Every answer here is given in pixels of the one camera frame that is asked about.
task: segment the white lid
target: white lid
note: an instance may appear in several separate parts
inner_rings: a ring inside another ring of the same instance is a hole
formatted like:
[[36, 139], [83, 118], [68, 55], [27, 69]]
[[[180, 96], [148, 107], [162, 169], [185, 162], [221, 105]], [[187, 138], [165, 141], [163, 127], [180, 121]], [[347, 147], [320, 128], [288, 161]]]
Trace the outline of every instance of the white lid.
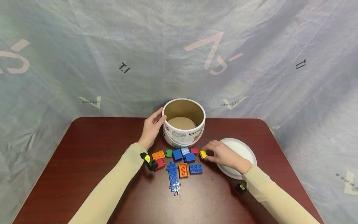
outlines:
[[[249, 146], [247, 146], [245, 143], [243, 143], [240, 140], [234, 139], [234, 138], [224, 138], [220, 140], [222, 143], [230, 147], [232, 150], [234, 150], [237, 154], [241, 155], [245, 159], [249, 160], [252, 164], [257, 165], [256, 157], [253, 151], [250, 149]], [[242, 180], [242, 176], [239, 172], [234, 170], [233, 168], [219, 165], [218, 167], [220, 170], [225, 173], [227, 176], [236, 179], [236, 180]]]

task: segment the table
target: table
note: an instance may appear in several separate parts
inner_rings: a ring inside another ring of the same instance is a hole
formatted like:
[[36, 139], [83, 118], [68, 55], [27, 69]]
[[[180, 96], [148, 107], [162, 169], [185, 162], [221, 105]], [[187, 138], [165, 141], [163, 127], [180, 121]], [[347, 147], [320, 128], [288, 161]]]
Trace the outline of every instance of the table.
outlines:
[[[127, 147], [139, 139], [143, 122], [144, 118], [93, 117], [73, 121], [14, 224], [68, 223]], [[246, 143], [258, 166], [323, 223], [264, 121], [207, 119], [195, 147], [229, 137]], [[150, 153], [168, 148], [172, 147], [160, 133]], [[238, 181], [227, 178], [216, 164], [205, 162], [202, 175], [180, 182], [179, 195], [174, 196], [165, 169], [154, 173], [142, 166], [108, 223], [275, 223], [252, 195], [236, 194], [232, 189]]]

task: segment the forearm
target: forearm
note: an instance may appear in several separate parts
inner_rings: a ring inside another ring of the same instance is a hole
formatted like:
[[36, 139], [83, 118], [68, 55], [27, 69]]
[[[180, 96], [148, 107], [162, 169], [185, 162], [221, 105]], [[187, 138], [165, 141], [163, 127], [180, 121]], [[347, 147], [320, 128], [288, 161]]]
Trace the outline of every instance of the forearm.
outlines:
[[256, 165], [243, 175], [247, 189], [280, 224], [318, 223], [295, 199]]
[[94, 188], [69, 224], [106, 224], [124, 190], [143, 164], [140, 153], [147, 152], [132, 144], [116, 166]]

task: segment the blue brick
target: blue brick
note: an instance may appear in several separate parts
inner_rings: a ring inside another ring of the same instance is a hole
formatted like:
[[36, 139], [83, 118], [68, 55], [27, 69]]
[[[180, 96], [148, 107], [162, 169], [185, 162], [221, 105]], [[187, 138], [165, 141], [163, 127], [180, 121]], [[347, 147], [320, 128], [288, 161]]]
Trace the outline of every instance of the blue brick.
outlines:
[[176, 184], [179, 183], [179, 178], [178, 178], [178, 174], [176, 172], [176, 169], [177, 169], [177, 167], [172, 162], [170, 162], [168, 164], [168, 166], [167, 166], [167, 171], [168, 171], [168, 174], [169, 174], [170, 186], [175, 186]]
[[179, 149], [173, 151], [173, 160], [174, 162], [181, 161], [183, 159], [182, 153]]
[[196, 158], [195, 158], [195, 154], [193, 152], [191, 153], [187, 153], [184, 155], [184, 162], [186, 163], [193, 163], [195, 162]]
[[169, 188], [172, 192], [174, 192], [174, 196], [179, 195], [179, 190], [180, 190], [180, 186], [181, 186], [181, 184], [179, 183], [178, 174], [177, 174], [176, 170], [177, 170], [177, 167], [175, 166], [175, 164], [170, 162], [167, 166], [167, 171], [169, 174], [169, 181], [170, 181]]
[[182, 155], [183, 155], [183, 156], [184, 156], [185, 154], [190, 153], [190, 151], [189, 151], [189, 148], [188, 148], [188, 147], [186, 147], [186, 148], [182, 148], [182, 149], [181, 149], [181, 151], [182, 151]]
[[190, 174], [202, 174], [203, 168], [200, 164], [191, 164], [189, 166], [189, 172]]

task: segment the green brick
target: green brick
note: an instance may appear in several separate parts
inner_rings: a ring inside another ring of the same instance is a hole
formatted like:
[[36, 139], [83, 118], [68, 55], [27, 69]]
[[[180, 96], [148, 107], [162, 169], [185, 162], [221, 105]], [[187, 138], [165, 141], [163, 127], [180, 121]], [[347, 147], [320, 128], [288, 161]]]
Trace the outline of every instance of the green brick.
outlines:
[[166, 156], [167, 158], [171, 158], [171, 149], [167, 149], [167, 150], [166, 150], [165, 156]]

